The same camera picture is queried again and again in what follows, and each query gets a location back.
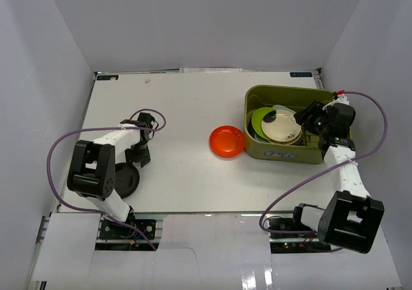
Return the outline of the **olive green plastic bin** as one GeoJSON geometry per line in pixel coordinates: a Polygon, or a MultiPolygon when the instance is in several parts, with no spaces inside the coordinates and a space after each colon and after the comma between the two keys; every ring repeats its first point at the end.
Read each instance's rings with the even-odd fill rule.
{"type": "Polygon", "coordinates": [[[342,93],[331,93],[325,90],[266,85],[250,88],[245,95],[244,110],[246,152],[257,159],[307,164],[322,163],[324,154],[318,147],[318,136],[304,130],[301,125],[303,137],[300,145],[278,145],[272,142],[257,141],[254,139],[251,125],[253,112],[261,107],[282,105],[298,113],[315,100],[325,105],[331,102],[342,102],[349,105],[348,99],[342,93]]]}

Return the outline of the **light blue rectangular dish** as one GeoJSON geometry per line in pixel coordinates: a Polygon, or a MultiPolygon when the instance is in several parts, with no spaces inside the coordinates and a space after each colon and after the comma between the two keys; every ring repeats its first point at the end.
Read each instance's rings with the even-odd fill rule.
{"type": "MultiPolygon", "coordinates": [[[[291,109],[289,109],[289,108],[286,108],[286,107],[284,107],[284,106],[282,106],[282,105],[274,105],[274,106],[272,106],[272,107],[273,107],[274,109],[285,109],[285,110],[290,111],[290,112],[292,112],[292,113],[295,114],[295,112],[294,112],[293,110],[291,110],[291,109]]],[[[264,143],[272,142],[272,141],[268,141],[268,140],[265,140],[265,139],[263,139],[263,138],[260,138],[260,137],[255,133],[255,131],[254,131],[254,139],[257,140],[257,141],[260,141],[260,142],[264,142],[264,143]]]]}

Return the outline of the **cream plate with black patch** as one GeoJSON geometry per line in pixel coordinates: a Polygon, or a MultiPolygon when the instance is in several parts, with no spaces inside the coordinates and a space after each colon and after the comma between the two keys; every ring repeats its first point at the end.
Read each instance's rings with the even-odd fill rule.
{"type": "Polygon", "coordinates": [[[265,114],[261,128],[268,138],[283,143],[296,139],[301,133],[301,126],[296,122],[294,113],[285,109],[273,109],[265,114]]]}

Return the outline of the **right blue table label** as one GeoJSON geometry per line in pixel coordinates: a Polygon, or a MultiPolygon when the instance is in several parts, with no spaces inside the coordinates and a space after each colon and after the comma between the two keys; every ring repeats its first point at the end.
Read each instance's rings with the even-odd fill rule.
{"type": "Polygon", "coordinates": [[[290,72],[292,78],[310,78],[313,77],[311,72],[290,72]]]}

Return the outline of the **left blue table label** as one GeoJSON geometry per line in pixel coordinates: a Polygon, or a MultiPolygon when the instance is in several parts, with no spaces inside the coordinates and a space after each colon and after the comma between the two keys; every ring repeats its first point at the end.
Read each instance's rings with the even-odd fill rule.
{"type": "Polygon", "coordinates": [[[96,81],[113,81],[118,80],[118,75],[97,75],[96,81]]]}

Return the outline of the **blue table label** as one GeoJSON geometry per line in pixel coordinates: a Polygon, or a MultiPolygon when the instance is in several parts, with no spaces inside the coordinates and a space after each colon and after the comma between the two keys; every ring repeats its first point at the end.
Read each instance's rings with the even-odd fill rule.
{"type": "Polygon", "coordinates": [[[118,75],[97,75],[96,81],[113,81],[118,80],[118,75]]]}
{"type": "Polygon", "coordinates": [[[290,72],[292,78],[310,78],[313,77],[311,72],[290,72]]]}

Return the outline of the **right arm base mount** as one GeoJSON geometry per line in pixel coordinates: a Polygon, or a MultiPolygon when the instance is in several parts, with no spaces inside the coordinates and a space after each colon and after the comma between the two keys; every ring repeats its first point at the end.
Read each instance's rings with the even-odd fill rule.
{"type": "Polygon", "coordinates": [[[319,241],[316,234],[299,234],[292,231],[309,231],[306,226],[297,226],[291,217],[270,216],[264,225],[280,233],[270,233],[270,251],[273,255],[300,253],[329,253],[332,247],[319,241]]]}

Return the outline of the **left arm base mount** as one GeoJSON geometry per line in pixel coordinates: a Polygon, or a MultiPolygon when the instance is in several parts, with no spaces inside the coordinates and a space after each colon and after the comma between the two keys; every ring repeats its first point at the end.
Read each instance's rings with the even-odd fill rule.
{"type": "MultiPolygon", "coordinates": [[[[131,224],[138,228],[155,248],[158,247],[160,236],[157,233],[160,223],[156,219],[137,219],[135,217],[131,219],[131,224]]],[[[107,219],[100,221],[95,250],[154,251],[140,233],[107,219]]]]}

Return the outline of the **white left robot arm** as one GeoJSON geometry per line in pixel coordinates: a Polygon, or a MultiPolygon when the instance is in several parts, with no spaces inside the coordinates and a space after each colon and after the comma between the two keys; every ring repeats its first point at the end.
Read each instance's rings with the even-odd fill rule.
{"type": "Polygon", "coordinates": [[[151,161],[148,143],[156,127],[155,118],[142,112],[135,120],[121,121],[115,131],[75,144],[68,189],[93,203],[105,216],[116,219],[113,228],[123,238],[136,230],[136,222],[129,218],[132,208],[124,199],[139,186],[137,166],[144,167],[151,161]]]}

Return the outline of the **black round plate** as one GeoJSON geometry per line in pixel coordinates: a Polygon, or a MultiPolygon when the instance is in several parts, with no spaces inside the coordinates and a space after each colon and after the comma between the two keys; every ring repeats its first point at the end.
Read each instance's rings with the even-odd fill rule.
{"type": "Polygon", "coordinates": [[[133,194],[138,188],[140,174],[132,163],[115,165],[115,190],[124,199],[133,194]]]}

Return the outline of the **lime green round plate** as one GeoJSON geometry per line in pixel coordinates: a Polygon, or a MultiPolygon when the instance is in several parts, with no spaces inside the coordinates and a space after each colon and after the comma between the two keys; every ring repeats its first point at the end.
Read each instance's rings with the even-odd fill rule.
{"type": "Polygon", "coordinates": [[[251,123],[255,133],[260,137],[268,141],[272,141],[272,138],[268,137],[262,129],[262,121],[266,114],[274,111],[273,107],[261,107],[255,110],[252,114],[251,123]]]}

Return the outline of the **cream floral plate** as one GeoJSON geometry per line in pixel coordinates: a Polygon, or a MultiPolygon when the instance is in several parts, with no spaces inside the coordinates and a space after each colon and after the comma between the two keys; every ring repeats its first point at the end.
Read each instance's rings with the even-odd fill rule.
{"type": "Polygon", "coordinates": [[[303,137],[303,132],[301,131],[299,134],[296,134],[292,138],[288,138],[282,141],[272,140],[272,143],[275,143],[278,145],[300,145],[302,137],[303,137]]]}

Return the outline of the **orange round plate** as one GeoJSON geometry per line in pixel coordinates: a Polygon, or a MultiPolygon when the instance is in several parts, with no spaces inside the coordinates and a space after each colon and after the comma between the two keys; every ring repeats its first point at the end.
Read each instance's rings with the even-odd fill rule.
{"type": "Polygon", "coordinates": [[[222,125],[211,132],[209,146],[220,157],[234,158],[243,152],[245,137],[237,127],[222,125]]]}

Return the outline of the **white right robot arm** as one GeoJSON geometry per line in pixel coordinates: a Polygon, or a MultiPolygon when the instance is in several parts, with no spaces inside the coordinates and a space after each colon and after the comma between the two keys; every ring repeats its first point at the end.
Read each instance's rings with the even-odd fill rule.
{"type": "Polygon", "coordinates": [[[384,205],[370,196],[355,162],[355,145],[350,138],[355,115],[355,109],[348,104],[325,105],[317,100],[295,114],[304,130],[318,136],[324,162],[332,169],[335,193],[324,210],[311,204],[296,206],[290,228],[297,237],[307,237],[314,230],[320,242],[367,254],[383,218],[384,205]]]}

